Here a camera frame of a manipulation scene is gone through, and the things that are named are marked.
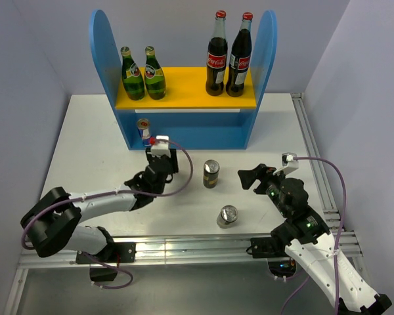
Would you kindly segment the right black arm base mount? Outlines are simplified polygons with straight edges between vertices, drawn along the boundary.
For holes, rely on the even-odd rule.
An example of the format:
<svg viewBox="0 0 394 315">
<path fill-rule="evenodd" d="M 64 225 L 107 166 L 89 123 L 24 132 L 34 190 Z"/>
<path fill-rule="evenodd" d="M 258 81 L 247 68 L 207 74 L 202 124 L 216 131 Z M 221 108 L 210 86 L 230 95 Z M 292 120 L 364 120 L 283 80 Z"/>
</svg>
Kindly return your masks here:
<svg viewBox="0 0 394 315">
<path fill-rule="evenodd" d="M 246 253 L 253 259 L 265 259 L 268 270 L 274 279 L 284 282 L 297 274 L 296 261 L 285 254 L 284 249 L 272 237 L 256 237 L 250 239 Z"/>
</svg>

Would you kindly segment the green glass bottle front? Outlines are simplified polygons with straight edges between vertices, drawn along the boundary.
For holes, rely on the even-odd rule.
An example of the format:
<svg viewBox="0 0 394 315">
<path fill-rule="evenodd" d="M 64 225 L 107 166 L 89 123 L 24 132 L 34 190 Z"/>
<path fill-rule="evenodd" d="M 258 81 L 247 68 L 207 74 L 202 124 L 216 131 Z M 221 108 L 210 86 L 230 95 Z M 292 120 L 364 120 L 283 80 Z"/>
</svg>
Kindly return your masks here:
<svg viewBox="0 0 394 315">
<path fill-rule="evenodd" d="M 150 98 L 159 100 L 165 96 L 165 75 L 157 61 L 155 49 L 152 46 L 145 48 L 146 64 L 144 69 L 144 83 Z"/>
</svg>

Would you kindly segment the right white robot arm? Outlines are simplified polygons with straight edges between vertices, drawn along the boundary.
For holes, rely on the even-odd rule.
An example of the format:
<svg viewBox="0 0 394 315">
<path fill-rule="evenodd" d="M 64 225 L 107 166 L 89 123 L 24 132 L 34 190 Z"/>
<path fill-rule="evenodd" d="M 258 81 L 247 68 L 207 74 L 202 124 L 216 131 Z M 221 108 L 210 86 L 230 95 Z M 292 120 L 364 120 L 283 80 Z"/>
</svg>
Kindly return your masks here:
<svg viewBox="0 0 394 315">
<path fill-rule="evenodd" d="M 239 170 L 238 176 L 245 190 L 258 181 L 254 193 L 268 196 L 285 219 L 268 237 L 250 240 L 253 258 L 289 256 L 338 308 L 338 314 L 383 314 L 392 305 L 389 297 L 370 287 L 335 247 L 333 233 L 309 205 L 302 180 L 264 164 Z"/>
</svg>

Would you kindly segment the dark gold beverage can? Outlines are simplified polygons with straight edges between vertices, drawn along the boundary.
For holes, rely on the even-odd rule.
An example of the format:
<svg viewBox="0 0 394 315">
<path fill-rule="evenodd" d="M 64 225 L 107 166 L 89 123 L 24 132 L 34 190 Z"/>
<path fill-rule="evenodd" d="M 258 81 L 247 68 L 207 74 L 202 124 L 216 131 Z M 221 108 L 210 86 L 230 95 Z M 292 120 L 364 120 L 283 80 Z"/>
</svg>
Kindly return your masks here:
<svg viewBox="0 0 394 315">
<path fill-rule="evenodd" d="M 228 228 L 238 219 L 238 210 L 233 205 L 225 205 L 217 216 L 217 225 L 220 228 Z"/>
</svg>

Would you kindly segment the aluminium rail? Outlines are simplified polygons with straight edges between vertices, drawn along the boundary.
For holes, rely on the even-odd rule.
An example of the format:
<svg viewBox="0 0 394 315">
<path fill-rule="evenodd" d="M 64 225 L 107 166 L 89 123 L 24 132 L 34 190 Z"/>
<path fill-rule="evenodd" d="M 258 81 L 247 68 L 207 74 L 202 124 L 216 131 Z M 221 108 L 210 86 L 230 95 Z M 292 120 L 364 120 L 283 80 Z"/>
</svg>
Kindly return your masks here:
<svg viewBox="0 0 394 315">
<path fill-rule="evenodd" d="M 292 102 L 301 127 L 307 154 L 308 156 L 319 158 L 319 150 L 305 111 L 302 96 L 301 93 L 292 93 Z M 311 164 L 311 169 L 315 178 L 326 223 L 332 230 L 336 231 L 340 224 L 340 214 L 324 169 L 324 167 L 328 165 L 324 166 L 321 161 L 316 160 L 310 161 L 309 163 Z"/>
<path fill-rule="evenodd" d="M 286 282 L 269 262 L 246 253 L 247 235 L 133 238 L 134 277 L 125 289 L 99 289 L 89 267 L 62 251 L 21 254 L 5 314 L 331 314 L 328 299 L 305 275 Z"/>
</svg>

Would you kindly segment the rear dark beverage can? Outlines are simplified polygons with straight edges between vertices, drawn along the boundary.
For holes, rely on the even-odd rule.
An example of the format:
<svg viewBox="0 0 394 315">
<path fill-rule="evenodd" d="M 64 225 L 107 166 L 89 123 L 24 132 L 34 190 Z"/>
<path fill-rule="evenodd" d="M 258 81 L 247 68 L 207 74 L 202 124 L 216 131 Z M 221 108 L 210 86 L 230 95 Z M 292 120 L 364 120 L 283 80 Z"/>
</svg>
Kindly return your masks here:
<svg viewBox="0 0 394 315">
<path fill-rule="evenodd" d="M 214 188 L 217 185 L 220 165 L 217 161 L 209 159 L 204 163 L 203 184 L 206 188 Z"/>
</svg>

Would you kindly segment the silver blue can red logo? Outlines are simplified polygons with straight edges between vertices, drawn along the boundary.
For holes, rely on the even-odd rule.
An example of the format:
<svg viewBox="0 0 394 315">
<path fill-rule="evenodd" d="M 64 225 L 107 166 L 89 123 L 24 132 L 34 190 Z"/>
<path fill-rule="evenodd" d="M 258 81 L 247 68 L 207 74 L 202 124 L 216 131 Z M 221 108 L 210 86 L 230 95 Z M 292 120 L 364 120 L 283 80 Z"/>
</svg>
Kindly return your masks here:
<svg viewBox="0 0 394 315">
<path fill-rule="evenodd" d="M 150 132 L 150 122 L 145 118 L 141 118 L 137 121 L 137 129 L 141 138 L 142 144 L 145 147 L 151 146 L 150 138 L 152 133 Z"/>
</svg>

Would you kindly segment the right cola glass bottle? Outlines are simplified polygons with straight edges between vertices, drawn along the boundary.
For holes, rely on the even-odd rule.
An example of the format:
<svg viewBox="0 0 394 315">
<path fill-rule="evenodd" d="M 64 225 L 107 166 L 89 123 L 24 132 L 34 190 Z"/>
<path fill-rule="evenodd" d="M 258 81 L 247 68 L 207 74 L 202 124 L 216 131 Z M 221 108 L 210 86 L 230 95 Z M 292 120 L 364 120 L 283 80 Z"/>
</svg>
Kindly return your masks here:
<svg viewBox="0 0 394 315">
<path fill-rule="evenodd" d="M 227 94 L 239 97 L 244 92 L 244 82 L 250 65 L 252 53 L 251 25 L 253 14 L 242 15 L 240 30 L 232 44 L 229 58 L 229 74 L 226 85 Z"/>
</svg>

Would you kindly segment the green glass bottle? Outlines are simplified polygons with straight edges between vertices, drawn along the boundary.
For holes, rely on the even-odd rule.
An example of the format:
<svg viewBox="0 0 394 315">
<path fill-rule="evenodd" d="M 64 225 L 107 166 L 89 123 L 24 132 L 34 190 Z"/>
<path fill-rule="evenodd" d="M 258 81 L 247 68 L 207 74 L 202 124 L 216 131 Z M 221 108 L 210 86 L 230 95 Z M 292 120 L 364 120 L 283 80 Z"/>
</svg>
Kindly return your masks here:
<svg viewBox="0 0 394 315">
<path fill-rule="evenodd" d="M 144 69 L 144 83 L 150 98 L 159 100 L 165 96 L 165 75 L 157 61 L 155 49 L 152 46 L 145 48 L 146 64 Z"/>
<path fill-rule="evenodd" d="M 120 53 L 122 57 L 121 78 L 125 92 L 131 100 L 140 100 L 145 95 L 141 71 L 133 60 L 129 47 L 122 47 Z"/>
</svg>

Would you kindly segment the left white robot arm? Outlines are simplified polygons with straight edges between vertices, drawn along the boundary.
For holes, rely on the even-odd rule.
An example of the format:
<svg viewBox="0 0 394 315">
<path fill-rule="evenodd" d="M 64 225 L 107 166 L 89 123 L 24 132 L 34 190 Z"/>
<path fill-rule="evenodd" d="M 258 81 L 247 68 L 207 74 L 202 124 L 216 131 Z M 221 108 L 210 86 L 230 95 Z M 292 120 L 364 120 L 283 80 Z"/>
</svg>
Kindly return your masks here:
<svg viewBox="0 0 394 315">
<path fill-rule="evenodd" d="M 62 249 L 88 253 L 100 262 L 115 255 L 113 237 L 101 226 L 82 223 L 115 212 L 134 211 L 163 194 L 165 185 L 178 172 L 177 151 L 168 149 L 154 155 L 146 149 L 148 165 L 117 192 L 83 196 L 70 194 L 63 187 L 51 189 L 21 219 L 20 224 L 39 257 L 50 257 Z"/>
</svg>

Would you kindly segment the left cola glass bottle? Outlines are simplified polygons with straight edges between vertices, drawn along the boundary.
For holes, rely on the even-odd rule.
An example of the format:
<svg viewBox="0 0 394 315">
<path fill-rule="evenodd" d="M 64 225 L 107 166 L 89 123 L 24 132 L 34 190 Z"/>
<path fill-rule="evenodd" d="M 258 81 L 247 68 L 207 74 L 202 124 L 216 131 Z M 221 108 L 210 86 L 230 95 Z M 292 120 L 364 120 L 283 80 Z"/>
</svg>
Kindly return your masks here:
<svg viewBox="0 0 394 315">
<path fill-rule="evenodd" d="M 225 32 L 226 17 L 227 14 L 224 10 L 216 12 L 213 34 L 208 44 L 206 92 L 211 96 L 220 95 L 224 89 L 228 53 Z"/>
</svg>

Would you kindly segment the right side aluminium rail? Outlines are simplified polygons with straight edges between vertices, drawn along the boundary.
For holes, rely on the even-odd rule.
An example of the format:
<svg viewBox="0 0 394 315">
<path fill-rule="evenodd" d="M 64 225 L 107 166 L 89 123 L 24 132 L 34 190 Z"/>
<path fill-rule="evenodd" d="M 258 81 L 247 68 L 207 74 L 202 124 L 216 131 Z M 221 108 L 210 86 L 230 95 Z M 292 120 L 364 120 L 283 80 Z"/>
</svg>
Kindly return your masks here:
<svg viewBox="0 0 394 315">
<path fill-rule="evenodd" d="M 301 93 L 292 93 L 292 102 L 301 127 L 307 154 L 308 156 L 319 158 L 319 150 L 305 111 L 302 96 Z M 311 164 L 311 169 L 315 178 L 326 223 L 332 230 L 336 231 L 340 224 L 340 214 L 324 169 L 324 167 L 328 165 L 324 166 L 321 161 L 316 160 L 310 161 L 309 163 Z"/>
</svg>

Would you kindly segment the cola glass bottle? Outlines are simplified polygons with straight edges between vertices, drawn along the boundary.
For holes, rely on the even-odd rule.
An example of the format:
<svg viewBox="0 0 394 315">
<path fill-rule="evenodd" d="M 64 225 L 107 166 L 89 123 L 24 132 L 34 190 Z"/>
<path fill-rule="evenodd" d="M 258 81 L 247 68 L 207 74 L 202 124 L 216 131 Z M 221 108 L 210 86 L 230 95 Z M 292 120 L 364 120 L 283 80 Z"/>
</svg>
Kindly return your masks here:
<svg viewBox="0 0 394 315">
<path fill-rule="evenodd" d="M 244 82 L 250 65 L 252 53 L 251 25 L 253 14 L 242 15 L 240 30 L 232 44 L 229 58 L 229 74 L 226 85 L 227 94 L 239 97 L 244 92 Z"/>
<path fill-rule="evenodd" d="M 208 44 L 206 92 L 211 96 L 220 95 L 224 89 L 228 53 L 225 32 L 226 17 L 227 14 L 224 10 L 216 12 L 213 34 Z"/>
</svg>

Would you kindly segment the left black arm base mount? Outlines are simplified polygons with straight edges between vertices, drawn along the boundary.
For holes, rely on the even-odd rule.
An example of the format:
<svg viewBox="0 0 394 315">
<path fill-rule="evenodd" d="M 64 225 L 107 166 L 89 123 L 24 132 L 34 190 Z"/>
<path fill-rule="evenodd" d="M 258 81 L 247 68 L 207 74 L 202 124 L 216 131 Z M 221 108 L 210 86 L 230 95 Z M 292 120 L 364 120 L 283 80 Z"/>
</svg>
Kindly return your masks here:
<svg viewBox="0 0 394 315">
<path fill-rule="evenodd" d="M 114 264 L 115 269 L 103 266 L 80 252 L 77 253 L 75 262 L 78 265 L 89 265 L 89 277 L 91 281 L 106 285 L 109 282 L 113 282 L 116 277 L 121 274 L 121 271 L 118 271 L 121 264 L 133 263 L 135 261 L 135 254 L 135 242 L 118 242 L 114 244 L 114 248 L 107 258 L 102 259 L 93 256 L 94 259 L 104 264 Z"/>
</svg>

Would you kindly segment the blue and yellow wooden shelf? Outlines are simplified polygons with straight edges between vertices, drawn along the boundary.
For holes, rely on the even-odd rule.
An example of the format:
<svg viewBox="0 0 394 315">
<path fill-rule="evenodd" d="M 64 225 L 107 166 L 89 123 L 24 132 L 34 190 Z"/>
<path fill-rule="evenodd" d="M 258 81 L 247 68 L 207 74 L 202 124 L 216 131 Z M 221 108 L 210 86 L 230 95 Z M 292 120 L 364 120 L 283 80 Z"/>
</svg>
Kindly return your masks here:
<svg viewBox="0 0 394 315">
<path fill-rule="evenodd" d="M 134 101 L 127 97 L 122 85 L 120 52 L 110 22 L 102 10 L 94 10 L 89 19 L 91 55 L 127 147 L 144 148 L 137 122 L 147 119 L 154 135 L 168 135 L 187 149 L 247 148 L 273 68 L 277 29 L 276 14 L 265 11 L 242 96 L 208 95 L 205 67 L 166 67 L 166 96 Z"/>
</svg>

